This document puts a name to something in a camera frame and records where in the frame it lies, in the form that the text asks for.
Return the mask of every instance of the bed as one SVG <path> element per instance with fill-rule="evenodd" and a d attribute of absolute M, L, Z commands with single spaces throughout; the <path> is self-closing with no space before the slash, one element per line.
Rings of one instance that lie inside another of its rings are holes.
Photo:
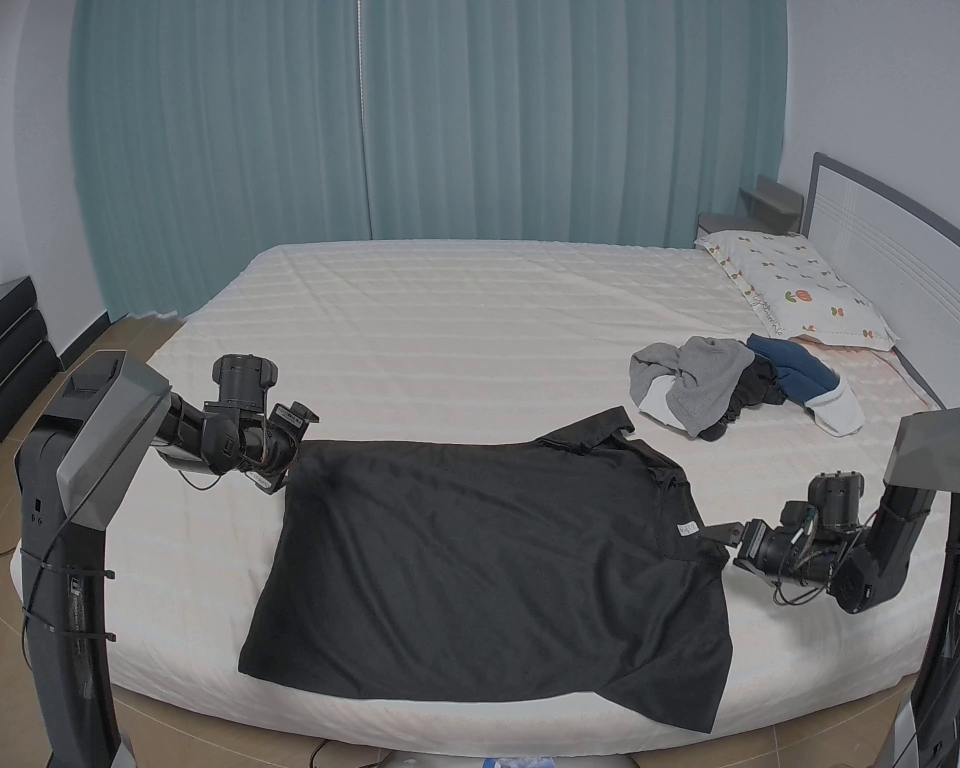
<path fill-rule="evenodd" d="M 930 290 L 902 268 L 916 210 L 845 168 L 818 156 L 804 232 L 825 255 L 836 253 L 846 279 L 888 312 L 894 276 L 911 290 Z M 872 195 L 897 213 L 874 205 Z M 919 221 L 922 236 L 936 228 Z M 960 234 L 937 233 L 944 238 L 937 247 L 960 248 Z M 870 246 L 875 240 L 886 252 L 888 240 L 898 243 L 899 261 Z M 940 313 L 932 321 L 924 317 L 923 328 L 941 323 L 942 344 L 960 322 L 949 288 L 960 286 L 956 256 L 933 281 L 949 301 L 931 310 Z M 958 404 L 949 378 L 955 362 L 924 338 L 916 318 L 888 318 L 908 363 L 865 349 L 817 350 L 848 378 L 866 415 L 859 433 L 839 440 L 789 405 L 744 412 L 716 444 L 636 411 L 627 370 L 638 348 L 763 332 L 724 272 L 697 251 L 490 241 L 279 246 L 192 315 L 151 365 L 199 404 L 215 395 L 217 357 L 269 357 L 280 371 L 271 402 L 295 398 L 320 414 L 308 432 L 315 438 L 522 442 L 624 405 L 636 436 L 684 467 L 706 524 L 775 522 L 784 500 L 804 497 L 810 477 L 839 468 L 867 478 L 863 520 L 882 491 L 900 417 L 931 403 L 919 379 L 945 404 Z M 214 491 L 194 491 L 157 456 L 145 458 L 108 529 L 108 567 L 117 573 L 107 583 L 114 683 L 263 728 L 414 752 L 609 755 L 705 738 L 586 692 L 495 704 L 355 701 L 241 675 L 237 656 L 270 572 L 282 504 L 282 494 L 261 494 L 235 474 Z M 710 737 L 864 696 L 916 671 L 946 523 L 938 499 L 901 594 L 859 616 L 826 598 L 778 608 L 765 584 L 728 567 L 733 660 Z M 18 583 L 18 557 L 11 568 Z"/>

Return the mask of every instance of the white wall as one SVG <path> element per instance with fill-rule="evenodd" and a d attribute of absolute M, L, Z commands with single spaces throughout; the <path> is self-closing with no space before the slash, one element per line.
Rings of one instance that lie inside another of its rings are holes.
<path fill-rule="evenodd" d="M 960 0 L 787 0 L 780 181 L 814 152 L 960 226 Z"/>
<path fill-rule="evenodd" d="M 29 274 L 63 352 L 104 313 L 68 121 L 75 0 L 0 0 L 0 264 Z"/>

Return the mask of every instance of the pillow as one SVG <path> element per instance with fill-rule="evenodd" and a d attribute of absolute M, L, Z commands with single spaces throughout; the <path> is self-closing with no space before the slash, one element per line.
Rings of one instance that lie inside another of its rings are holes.
<path fill-rule="evenodd" d="M 890 351 L 897 336 L 799 235 L 728 230 L 696 244 L 716 259 L 770 335 Z"/>

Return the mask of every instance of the gray clothing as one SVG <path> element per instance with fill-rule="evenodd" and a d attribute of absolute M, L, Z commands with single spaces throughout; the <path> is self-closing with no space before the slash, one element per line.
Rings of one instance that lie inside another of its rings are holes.
<path fill-rule="evenodd" d="M 680 348 L 651 344 L 630 358 L 630 397 L 639 406 L 651 382 L 672 373 L 676 379 L 666 404 L 695 438 L 727 412 L 740 374 L 754 357 L 736 339 L 691 336 Z"/>

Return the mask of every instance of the black clothing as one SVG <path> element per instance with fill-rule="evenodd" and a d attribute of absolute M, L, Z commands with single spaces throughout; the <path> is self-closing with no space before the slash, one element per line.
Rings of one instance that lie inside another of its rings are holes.
<path fill-rule="evenodd" d="M 748 406 L 765 402 L 769 405 L 782 405 L 786 393 L 777 380 L 777 367 L 767 358 L 756 355 L 754 362 L 740 374 L 740 380 L 733 388 L 730 406 L 720 420 L 707 427 L 697 437 L 713 442 L 719 440 L 727 431 L 727 424 L 740 418 L 740 411 Z"/>
<path fill-rule="evenodd" d="M 595 691 L 709 732 L 727 551 L 621 429 L 615 408 L 525 444 L 301 444 L 240 671 L 358 699 Z"/>

